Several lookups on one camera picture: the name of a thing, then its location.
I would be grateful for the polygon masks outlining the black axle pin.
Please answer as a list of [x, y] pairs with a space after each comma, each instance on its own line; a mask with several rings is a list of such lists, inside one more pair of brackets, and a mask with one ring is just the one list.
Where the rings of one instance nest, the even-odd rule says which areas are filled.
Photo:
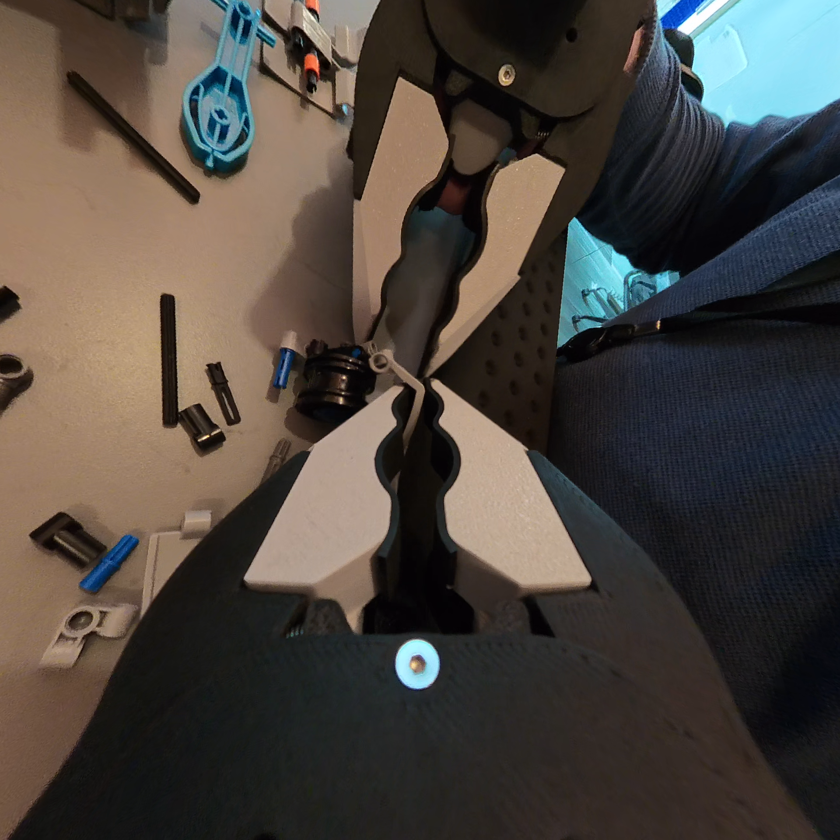
[[219, 362], [207, 363], [206, 373], [226, 425], [240, 424], [242, 418], [222, 364]]

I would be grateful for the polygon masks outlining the person's right forearm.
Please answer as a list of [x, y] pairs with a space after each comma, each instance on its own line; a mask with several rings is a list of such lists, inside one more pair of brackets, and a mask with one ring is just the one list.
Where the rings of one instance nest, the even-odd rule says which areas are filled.
[[682, 276], [729, 250], [781, 273], [838, 254], [838, 101], [724, 122], [684, 89], [651, 13], [634, 88], [581, 225], [636, 268]]

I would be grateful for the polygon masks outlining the office chair base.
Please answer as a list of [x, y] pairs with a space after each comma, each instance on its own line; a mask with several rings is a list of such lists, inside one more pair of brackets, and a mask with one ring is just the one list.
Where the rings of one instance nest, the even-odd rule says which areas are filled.
[[672, 271], [650, 274], [632, 268], [623, 276], [618, 291], [605, 286], [584, 289], [581, 292], [584, 310], [571, 316], [571, 327], [574, 333], [582, 333], [586, 329], [601, 326], [642, 305], [669, 288], [678, 278], [679, 274]]

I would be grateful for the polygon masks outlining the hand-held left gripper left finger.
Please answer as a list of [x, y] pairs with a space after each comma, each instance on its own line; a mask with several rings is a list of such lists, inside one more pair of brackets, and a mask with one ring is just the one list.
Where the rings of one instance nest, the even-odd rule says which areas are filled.
[[389, 434], [403, 442], [404, 404], [394, 385], [308, 451], [245, 573], [255, 592], [333, 600], [359, 633], [375, 598], [374, 557], [392, 522], [392, 486], [375, 458]]

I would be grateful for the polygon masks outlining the short black connector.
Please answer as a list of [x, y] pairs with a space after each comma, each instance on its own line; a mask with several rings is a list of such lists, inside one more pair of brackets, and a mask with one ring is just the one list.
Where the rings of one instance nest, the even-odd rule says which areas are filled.
[[201, 403], [182, 409], [177, 416], [179, 424], [188, 433], [198, 452], [214, 451], [226, 442], [224, 431], [212, 420]]

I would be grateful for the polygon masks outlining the small grey bracket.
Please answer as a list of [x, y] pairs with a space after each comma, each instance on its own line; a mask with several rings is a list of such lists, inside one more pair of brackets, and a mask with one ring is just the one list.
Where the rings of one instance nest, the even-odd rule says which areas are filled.
[[410, 388], [413, 393], [410, 412], [407, 420], [405, 420], [402, 432], [403, 453], [406, 454], [423, 408], [425, 385], [396, 361], [392, 350], [380, 350], [375, 357], [369, 357], [369, 366], [376, 375], [394, 374], [396, 379], [403, 386]]

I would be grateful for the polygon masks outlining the dark grey tube connector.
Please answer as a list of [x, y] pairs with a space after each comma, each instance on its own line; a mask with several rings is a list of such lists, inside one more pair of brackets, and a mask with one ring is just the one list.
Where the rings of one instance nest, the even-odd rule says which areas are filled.
[[1, 413], [15, 397], [27, 390], [34, 380], [32, 369], [11, 353], [1, 354]]

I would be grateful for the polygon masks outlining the black elbow with blue pin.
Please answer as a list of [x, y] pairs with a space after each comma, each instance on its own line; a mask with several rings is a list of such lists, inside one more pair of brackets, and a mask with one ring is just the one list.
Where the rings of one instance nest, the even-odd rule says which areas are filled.
[[88, 594], [98, 594], [140, 544], [136, 537], [126, 534], [108, 549], [63, 511], [38, 525], [29, 538], [84, 571], [79, 587]]

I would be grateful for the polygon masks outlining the small grey curved panel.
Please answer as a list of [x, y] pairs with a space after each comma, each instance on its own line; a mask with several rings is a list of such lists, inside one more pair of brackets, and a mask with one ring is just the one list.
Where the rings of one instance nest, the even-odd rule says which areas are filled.
[[207, 536], [212, 526], [212, 511], [186, 511], [177, 530], [151, 534], [143, 576], [140, 616], [146, 614], [165, 583]]

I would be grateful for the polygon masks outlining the short black axle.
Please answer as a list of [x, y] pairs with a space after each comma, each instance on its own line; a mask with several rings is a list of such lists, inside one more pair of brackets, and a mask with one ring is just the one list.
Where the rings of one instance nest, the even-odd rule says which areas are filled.
[[175, 298], [172, 294], [161, 294], [160, 319], [162, 423], [164, 427], [173, 427], [179, 423], [179, 397]]

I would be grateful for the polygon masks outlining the blue brick separator tool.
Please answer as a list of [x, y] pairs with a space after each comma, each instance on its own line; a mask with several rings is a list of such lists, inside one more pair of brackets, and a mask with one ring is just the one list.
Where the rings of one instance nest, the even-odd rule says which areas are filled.
[[189, 82], [182, 96], [186, 148], [206, 172], [229, 175], [247, 162], [255, 134], [248, 78], [257, 43], [277, 37], [246, 1], [215, 1], [224, 13], [213, 62]]

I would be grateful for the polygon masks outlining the grey panels with orange pins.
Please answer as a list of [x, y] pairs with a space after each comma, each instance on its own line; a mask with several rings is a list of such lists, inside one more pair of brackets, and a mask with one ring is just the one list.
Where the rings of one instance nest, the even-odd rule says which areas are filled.
[[329, 33], [318, 1], [265, 1], [262, 21], [276, 44], [260, 47], [260, 71], [330, 117], [347, 120], [366, 28], [336, 25]]

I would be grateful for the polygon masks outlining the black wheel hub assembly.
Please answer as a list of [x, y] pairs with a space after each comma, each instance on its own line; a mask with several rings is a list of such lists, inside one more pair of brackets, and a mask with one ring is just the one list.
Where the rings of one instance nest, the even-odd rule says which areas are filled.
[[320, 339], [305, 347], [303, 386], [294, 409], [313, 421], [338, 426], [364, 409], [375, 388], [371, 357], [358, 344], [330, 347]]

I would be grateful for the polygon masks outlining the light grey perpendicular connector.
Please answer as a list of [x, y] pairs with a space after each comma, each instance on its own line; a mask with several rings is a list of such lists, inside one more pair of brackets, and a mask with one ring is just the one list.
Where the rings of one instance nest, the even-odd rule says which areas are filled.
[[120, 640], [128, 635], [140, 609], [131, 603], [85, 603], [59, 624], [38, 663], [39, 669], [65, 670], [77, 663], [88, 640]]

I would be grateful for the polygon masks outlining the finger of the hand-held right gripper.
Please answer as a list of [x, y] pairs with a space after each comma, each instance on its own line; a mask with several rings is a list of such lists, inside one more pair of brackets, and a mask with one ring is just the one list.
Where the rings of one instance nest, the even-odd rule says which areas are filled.
[[361, 198], [353, 200], [353, 336], [422, 349], [443, 286], [438, 218], [418, 208], [447, 162], [432, 93], [399, 77]]
[[499, 166], [482, 197], [474, 248], [456, 275], [450, 313], [437, 331], [422, 377], [445, 364], [517, 283], [565, 168], [541, 154]]

